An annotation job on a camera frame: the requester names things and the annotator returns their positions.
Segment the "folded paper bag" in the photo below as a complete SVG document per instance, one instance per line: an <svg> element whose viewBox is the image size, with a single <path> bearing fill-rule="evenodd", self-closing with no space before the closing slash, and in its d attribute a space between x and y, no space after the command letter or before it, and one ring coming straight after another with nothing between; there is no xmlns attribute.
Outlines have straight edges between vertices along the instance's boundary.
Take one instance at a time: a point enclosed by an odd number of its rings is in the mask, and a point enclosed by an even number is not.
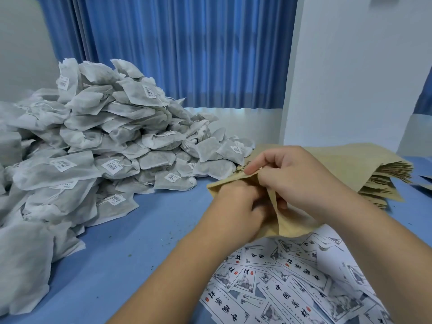
<svg viewBox="0 0 432 324"><path fill-rule="evenodd" d="M251 185L259 185L258 172L259 171L251 175L236 173L224 180L208 184L207 189L210 191L211 195L215 197L219 193L222 185L235 180L245 180ZM256 239L262 238L263 236L274 235L282 235L289 238L294 238L310 233L314 229L321 226L320 223L316 222L307 213L291 205L288 205L288 210L279 210L277 208L276 192L271 189L267 189L267 193L276 212L276 216L267 219L267 221L259 230Z"/></svg>

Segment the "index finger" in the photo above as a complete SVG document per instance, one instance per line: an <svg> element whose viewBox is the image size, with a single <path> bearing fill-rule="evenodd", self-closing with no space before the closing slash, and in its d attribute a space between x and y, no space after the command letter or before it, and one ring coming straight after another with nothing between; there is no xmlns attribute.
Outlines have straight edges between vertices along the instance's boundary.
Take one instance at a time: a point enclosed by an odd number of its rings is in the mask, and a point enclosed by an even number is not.
<svg viewBox="0 0 432 324"><path fill-rule="evenodd" d="M263 151L246 166L244 173L246 175L253 174L258 169L264 167L267 164L276 164L278 167L280 167L278 160L281 156L283 157L284 153L285 151L283 148L273 148Z"/></svg>

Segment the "person's right hand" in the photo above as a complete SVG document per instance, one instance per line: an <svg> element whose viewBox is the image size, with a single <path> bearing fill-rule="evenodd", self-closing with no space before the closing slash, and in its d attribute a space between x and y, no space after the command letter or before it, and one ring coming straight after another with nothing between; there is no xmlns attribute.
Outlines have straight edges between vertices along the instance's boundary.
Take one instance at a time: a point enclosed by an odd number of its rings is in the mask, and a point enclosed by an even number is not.
<svg viewBox="0 0 432 324"><path fill-rule="evenodd" d="M246 166L245 174L253 174L261 167L258 179L262 186L320 222L326 222L332 207L353 192L300 146L262 152Z"/></svg>

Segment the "blue tablecloth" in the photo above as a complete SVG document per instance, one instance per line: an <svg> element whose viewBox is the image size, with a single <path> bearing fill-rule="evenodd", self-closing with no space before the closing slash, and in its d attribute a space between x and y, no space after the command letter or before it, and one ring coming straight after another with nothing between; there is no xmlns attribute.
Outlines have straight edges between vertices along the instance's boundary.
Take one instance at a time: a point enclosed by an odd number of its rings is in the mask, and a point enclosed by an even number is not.
<svg viewBox="0 0 432 324"><path fill-rule="evenodd" d="M414 163L413 182L426 183L418 175L432 175L432 162L407 160ZM53 264L51 290L30 314L6 316L0 324L105 323L196 225L212 200L206 189L211 181L198 179L187 192L136 195L138 209L89 228L81 236L87 248ZM388 213L432 245L432 193L400 180L394 184L406 202L389 200ZM198 304L191 322L212 320Z"/></svg>

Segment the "hand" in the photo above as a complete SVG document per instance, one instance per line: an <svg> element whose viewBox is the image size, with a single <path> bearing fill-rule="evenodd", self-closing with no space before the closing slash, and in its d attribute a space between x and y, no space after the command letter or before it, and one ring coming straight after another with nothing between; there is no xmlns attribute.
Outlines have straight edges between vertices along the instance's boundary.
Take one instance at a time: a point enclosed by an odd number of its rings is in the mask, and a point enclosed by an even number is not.
<svg viewBox="0 0 432 324"><path fill-rule="evenodd" d="M322 223L328 219L328 210L353 192L300 146L262 152L247 165L245 174L261 167L258 179L262 186L275 190L289 204Z"/></svg>
<svg viewBox="0 0 432 324"><path fill-rule="evenodd" d="M225 184L194 231L214 240L214 245L227 256L252 240L265 218L274 212L270 201L254 207L265 196L264 188L242 180Z"/></svg>

